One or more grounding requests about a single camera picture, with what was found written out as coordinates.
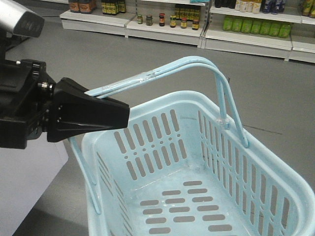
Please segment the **basket bottom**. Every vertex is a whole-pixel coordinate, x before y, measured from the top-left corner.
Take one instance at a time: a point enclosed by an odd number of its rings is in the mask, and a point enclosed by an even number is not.
[[[236,204],[204,166],[186,166],[131,192],[130,234],[254,236]]]

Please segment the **white shelving unit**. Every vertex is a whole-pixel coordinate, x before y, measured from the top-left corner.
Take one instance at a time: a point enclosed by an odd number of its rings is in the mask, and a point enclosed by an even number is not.
[[[68,0],[41,0],[41,1],[51,1],[51,2],[66,3],[66,4],[68,4]]]
[[[188,22],[186,29],[181,28],[180,21],[177,21],[175,28],[169,26],[169,16],[174,15],[175,4],[201,6],[199,30],[192,30],[191,22]],[[137,13],[143,16],[143,24],[138,24],[135,17],[127,24],[127,35],[201,47],[202,33],[205,30],[203,19],[208,15],[208,5],[208,3],[190,3],[189,0],[137,0]],[[166,15],[164,27],[160,27],[158,24],[158,14],[161,12]],[[153,15],[152,26],[146,25],[145,16],[148,14]]]
[[[192,30],[191,22],[188,22],[187,29],[180,28],[180,21],[177,26],[169,26],[169,16],[174,15],[175,4],[187,4],[201,6],[199,30]],[[190,3],[189,0],[127,0],[127,11],[131,13],[117,14],[116,16],[103,15],[101,2],[98,1],[98,9],[92,14],[80,14],[67,11],[60,15],[64,29],[84,30],[103,33],[134,36],[149,39],[157,39],[170,42],[185,43],[201,46],[201,37],[205,24],[203,19],[208,15],[208,3]],[[136,12],[143,15],[143,24],[138,24]],[[158,25],[158,14],[165,13],[165,26]],[[147,26],[145,16],[153,15],[154,24]]]
[[[298,15],[298,10],[295,7],[286,7],[284,13],[281,14],[271,14],[271,13],[262,13],[254,14],[251,12],[241,12],[235,9],[230,9],[228,7],[216,8],[214,6],[210,9],[211,13],[221,14],[221,15],[232,15],[232,16],[242,16],[250,17],[264,20],[273,20],[273,21],[283,21],[283,22],[292,22],[292,23],[301,23],[301,16]]]
[[[288,60],[292,43],[290,38],[223,31],[222,22],[218,21],[206,31],[203,48]]]
[[[192,30],[191,23],[186,29],[182,29],[180,26],[180,21],[177,21],[177,26],[175,28],[171,28],[168,24],[165,24],[164,27],[161,27],[158,23],[154,23],[152,26],[147,26],[145,22],[143,24],[138,24],[135,17],[135,19],[127,25],[127,35],[169,42],[199,45],[202,29],[203,24],[200,25],[199,30]]]
[[[92,14],[81,14],[66,11],[60,15],[63,28],[68,30],[83,30],[101,33],[111,33],[126,36],[126,25],[133,19],[135,13],[120,13],[116,16],[104,15],[100,8]]]
[[[292,51],[289,59],[315,63],[315,24],[295,25],[291,32]]]
[[[262,55],[283,58],[284,60],[295,59],[307,62],[315,62],[315,19],[301,16],[298,9],[286,6],[284,13],[258,13],[240,12],[227,7],[210,8],[211,22],[205,33],[202,48],[220,51],[238,52],[244,54]],[[273,20],[294,23],[291,37],[282,39],[265,35],[244,34],[241,32],[223,31],[225,15]],[[300,30],[299,25],[308,25]]]

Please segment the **green bottle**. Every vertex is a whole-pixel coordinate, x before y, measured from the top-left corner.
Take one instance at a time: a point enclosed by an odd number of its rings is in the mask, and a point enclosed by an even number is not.
[[[260,28],[260,34],[267,35],[269,34],[271,22],[270,21],[263,21]]]
[[[252,22],[252,29],[251,33],[253,34],[259,34],[261,28],[261,21],[260,20],[254,20]]]
[[[239,17],[235,18],[233,21],[232,30],[234,32],[240,32],[242,28],[242,23],[243,23],[242,18],[239,18]]]
[[[251,29],[252,29],[252,19],[245,18],[243,20],[241,32],[242,33],[250,33]]]
[[[280,38],[288,38],[291,32],[291,24],[290,23],[284,23],[279,31],[278,37]]]
[[[223,30],[230,31],[233,26],[233,18],[231,16],[226,16],[223,21]]]
[[[270,30],[269,30],[269,35],[273,37],[277,37],[279,35],[280,31],[280,23],[279,22],[273,22],[271,23]]]

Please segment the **camera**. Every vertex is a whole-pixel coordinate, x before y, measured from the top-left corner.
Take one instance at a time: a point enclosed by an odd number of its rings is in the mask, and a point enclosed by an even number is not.
[[[14,35],[39,37],[44,19],[12,0],[0,1],[0,29]]]

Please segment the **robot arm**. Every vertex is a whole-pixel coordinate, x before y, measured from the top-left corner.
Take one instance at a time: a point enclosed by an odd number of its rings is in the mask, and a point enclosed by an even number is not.
[[[15,25],[1,14],[2,9],[16,15]],[[47,141],[58,142],[82,133],[125,128],[128,104],[86,95],[88,90],[69,78],[56,83],[46,73],[45,62],[5,60],[6,32],[38,37],[43,22],[27,8],[1,0],[0,148],[24,149],[27,140],[42,132],[47,132]]]

